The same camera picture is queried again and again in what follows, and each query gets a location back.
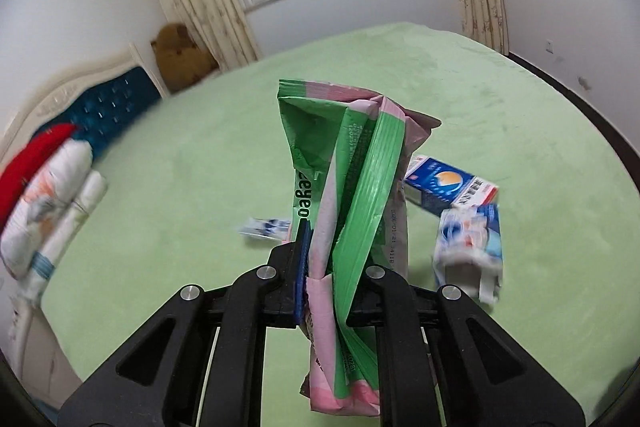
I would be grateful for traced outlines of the white blue snack wrapper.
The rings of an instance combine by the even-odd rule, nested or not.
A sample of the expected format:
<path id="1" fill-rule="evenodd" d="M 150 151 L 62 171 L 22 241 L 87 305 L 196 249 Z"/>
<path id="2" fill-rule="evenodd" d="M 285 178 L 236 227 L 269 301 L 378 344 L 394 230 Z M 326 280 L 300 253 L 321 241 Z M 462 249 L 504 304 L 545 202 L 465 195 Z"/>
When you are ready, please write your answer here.
<path id="1" fill-rule="evenodd" d="M 290 234 L 291 221 L 279 218 L 248 219 L 239 232 L 253 239 L 270 239 L 270 241 L 284 242 Z"/>

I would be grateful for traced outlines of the cream and teal headboard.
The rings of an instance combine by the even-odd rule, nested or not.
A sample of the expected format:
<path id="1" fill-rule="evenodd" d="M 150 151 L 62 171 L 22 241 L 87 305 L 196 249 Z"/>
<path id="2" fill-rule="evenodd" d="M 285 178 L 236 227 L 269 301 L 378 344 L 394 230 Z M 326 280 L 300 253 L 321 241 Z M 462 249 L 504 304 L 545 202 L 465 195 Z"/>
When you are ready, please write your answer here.
<path id="1" fill-rule="evenodd" d="M 17 109 L 1 133 L 1 164 L 37 134 L 70 122 L 75 136 L 101 155 L 139 116 L 170 93 L 134 44 L 54 75 Z"/>

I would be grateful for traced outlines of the blue white milk carton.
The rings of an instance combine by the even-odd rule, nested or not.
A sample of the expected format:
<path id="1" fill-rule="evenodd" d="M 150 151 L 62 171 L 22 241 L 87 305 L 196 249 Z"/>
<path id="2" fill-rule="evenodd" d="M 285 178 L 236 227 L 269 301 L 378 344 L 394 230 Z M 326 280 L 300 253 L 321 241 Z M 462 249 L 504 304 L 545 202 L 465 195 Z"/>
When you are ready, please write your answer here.
<path id="1" fill-rule="evenodd" d="M 499 300 L 503 268 L 497 204 L 449 208 L 440 214 L 433 255 L 438 287 L 458 286 L 492 307 Z"/>

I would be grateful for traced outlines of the green bed blanket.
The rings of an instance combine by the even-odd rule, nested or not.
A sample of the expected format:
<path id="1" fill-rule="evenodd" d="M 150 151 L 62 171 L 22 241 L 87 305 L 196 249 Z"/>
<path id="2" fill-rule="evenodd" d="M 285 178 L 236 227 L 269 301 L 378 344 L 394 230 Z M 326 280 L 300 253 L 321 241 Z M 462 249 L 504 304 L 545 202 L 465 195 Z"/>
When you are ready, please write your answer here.
<path id="1" fill-rule="evenodd" d="M 504 257 L 492 316 L 595 419 L 639 355 L 639 195 L 558 91 L 469 39 L 418 25 L 358 30 L 207 79 L 160 102 L 99 161 L 108 189 L 43 294 L 75 373 L 90 375 L 186 284 L 266 262 L 240 228 L 292 213 L 282 79 L 380 92 L 440 126 L 422 153 L 498 186 Z"/>

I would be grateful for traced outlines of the blue medicine box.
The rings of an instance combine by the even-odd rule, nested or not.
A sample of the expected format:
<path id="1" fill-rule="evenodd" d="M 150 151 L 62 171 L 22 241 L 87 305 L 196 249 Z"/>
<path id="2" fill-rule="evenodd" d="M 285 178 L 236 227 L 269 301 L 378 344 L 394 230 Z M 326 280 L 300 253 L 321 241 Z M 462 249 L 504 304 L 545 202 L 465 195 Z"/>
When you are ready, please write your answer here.
<path id="1" fill-rule="evenodd" d="M 499 187 L 475 174 L 433 157 L 416 156 L 404 179 L 406 199 L 439 216 L 449 208 L 471 208 L 497 202 Z"/>

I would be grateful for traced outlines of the red pillow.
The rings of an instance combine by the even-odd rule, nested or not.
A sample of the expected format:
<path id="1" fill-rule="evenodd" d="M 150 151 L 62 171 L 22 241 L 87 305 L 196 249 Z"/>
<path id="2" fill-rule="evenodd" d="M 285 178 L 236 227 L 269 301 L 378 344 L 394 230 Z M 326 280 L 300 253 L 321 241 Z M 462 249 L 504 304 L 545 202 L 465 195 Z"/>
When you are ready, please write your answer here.
<path id="1" fill-rule="evenodd" d="M 67 139 L 70 139 L 76 129 L 74 124 L 55 124 L 34 136 L 4 167 L 0 179 L 2 229 L 37 171 Z"/>

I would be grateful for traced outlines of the brown teddy bear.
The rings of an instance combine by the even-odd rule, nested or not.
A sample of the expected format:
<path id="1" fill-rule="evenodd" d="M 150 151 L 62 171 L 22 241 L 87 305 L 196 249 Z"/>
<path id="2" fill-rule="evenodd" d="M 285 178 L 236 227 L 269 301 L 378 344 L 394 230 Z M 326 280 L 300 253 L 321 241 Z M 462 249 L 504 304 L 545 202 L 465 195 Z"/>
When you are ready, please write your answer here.
<path id="1" fill-rule="evenodd" d="M 163 82 L 171 93 L 188 89 L 219 69 L 215 57 L 196 44 L 183 23 L 160 28 L 151 48 Z"/>

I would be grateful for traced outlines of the cream bedside cabinet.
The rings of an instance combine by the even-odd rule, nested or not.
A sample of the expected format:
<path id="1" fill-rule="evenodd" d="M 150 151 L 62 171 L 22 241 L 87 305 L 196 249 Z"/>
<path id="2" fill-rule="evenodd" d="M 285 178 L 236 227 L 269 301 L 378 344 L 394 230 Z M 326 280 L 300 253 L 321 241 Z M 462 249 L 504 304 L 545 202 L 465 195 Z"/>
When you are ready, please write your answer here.
<path id="1" fill-rule="evenodd" d="M 59 410 L 80 386 L 47 319 L 1 277 L 1 350 L 13 373 L 35 399 Z"/>

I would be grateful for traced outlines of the green pink snack bag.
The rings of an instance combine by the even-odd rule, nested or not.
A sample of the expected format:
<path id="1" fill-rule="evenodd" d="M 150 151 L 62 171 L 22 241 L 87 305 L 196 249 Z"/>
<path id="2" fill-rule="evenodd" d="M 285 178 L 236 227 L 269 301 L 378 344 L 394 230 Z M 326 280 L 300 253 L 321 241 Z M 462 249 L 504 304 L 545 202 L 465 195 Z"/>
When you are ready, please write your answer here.
<path id="1" fill-rule="evenodd" d="M 315 412 L 375 417 L 375 335 L 348 326 L 347 317 L 368 262 L 408 274 L 404 179 L 440 122 L 381 93 L 318 81 L 280 80 L 278 103 L 295 171 L 293 221 L 310 226 L 303 394 Z"/>

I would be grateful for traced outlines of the floral white lower pillow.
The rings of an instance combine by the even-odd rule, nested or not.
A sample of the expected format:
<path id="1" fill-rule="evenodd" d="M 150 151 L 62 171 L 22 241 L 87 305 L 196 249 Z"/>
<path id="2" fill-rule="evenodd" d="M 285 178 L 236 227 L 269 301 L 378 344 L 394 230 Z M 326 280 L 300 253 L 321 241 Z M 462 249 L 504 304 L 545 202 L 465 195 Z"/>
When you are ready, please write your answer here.
<path id="1" fill-rule="evenodd" d="M 78 194 L 63 212 L 53 232 L 36 251 L 29 270 L 20 284 L 20 295 L 32 307 L 39 307 L 44 291 L 55 269 L 64 257 L 70 242 L 99 205 L 107 191 L 101 173 L 91 170 Z"/>

